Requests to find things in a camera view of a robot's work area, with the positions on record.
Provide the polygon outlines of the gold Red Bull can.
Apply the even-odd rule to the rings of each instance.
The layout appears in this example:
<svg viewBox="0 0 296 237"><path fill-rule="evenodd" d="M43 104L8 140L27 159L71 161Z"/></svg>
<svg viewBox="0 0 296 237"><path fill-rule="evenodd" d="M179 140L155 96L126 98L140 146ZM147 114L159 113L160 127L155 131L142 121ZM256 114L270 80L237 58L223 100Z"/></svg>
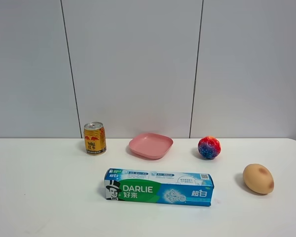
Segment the gold Red Bull can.
<svg viewBox="0 0 296 237"><path fill-rule="evenodd" d="M90 155L100 155L107 150L105 129L101 122L84 125L84 142L86 152Z"/></svg>

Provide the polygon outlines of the pink square plate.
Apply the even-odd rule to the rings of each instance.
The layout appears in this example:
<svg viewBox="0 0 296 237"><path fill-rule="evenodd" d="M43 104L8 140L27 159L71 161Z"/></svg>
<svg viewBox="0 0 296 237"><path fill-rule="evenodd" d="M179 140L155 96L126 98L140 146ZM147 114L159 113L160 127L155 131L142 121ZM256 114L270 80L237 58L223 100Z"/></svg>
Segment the pink square plate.
<svg viewBox="0 0 296 237"><path fill-rule="evenodd" d="M143 133L129 142L129 150L141 157L156 160L164 157L173 145L167 136L155 133Z"/></svg>

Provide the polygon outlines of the red blue strawberry ball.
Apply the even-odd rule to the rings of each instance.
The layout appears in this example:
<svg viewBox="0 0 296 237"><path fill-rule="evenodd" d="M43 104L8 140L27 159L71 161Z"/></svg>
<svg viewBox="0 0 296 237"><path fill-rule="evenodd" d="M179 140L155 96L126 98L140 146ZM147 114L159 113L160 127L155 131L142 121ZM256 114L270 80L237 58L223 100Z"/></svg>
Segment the red blue strawberry ball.
<svg viewBox="0 0 296 237"><path fill-rule="evenodd" d="M206 136L198 142L198 152L205 159L214 159L221 153L221 144L218 139Z"/></svg>

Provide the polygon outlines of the Darlie toothpaste box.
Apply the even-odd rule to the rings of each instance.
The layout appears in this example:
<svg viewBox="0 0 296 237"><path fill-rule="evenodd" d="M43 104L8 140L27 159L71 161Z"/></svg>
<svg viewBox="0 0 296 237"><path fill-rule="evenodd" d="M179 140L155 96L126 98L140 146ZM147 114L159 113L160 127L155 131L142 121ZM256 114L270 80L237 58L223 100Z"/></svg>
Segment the Darlie toothpaste box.
<svg viewBox="0 0 296 237"><path fill-rule="evenodd" d="M210 174L110 168L104 177L107 200L210 206Z"/></svg>

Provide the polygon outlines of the tan potato toy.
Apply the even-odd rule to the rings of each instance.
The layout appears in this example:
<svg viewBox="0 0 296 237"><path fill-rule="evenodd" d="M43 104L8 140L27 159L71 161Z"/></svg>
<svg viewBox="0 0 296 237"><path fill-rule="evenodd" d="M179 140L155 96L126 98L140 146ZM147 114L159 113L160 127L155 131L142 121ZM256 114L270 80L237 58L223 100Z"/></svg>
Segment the tan potato toy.
<svg viewBox="0 0 296 237"><path fill-rule="evenodd" d="M274 179L270 171L260 164L249 164L243 171L246 186L258 194L267 195L274 190Z"/></svg>

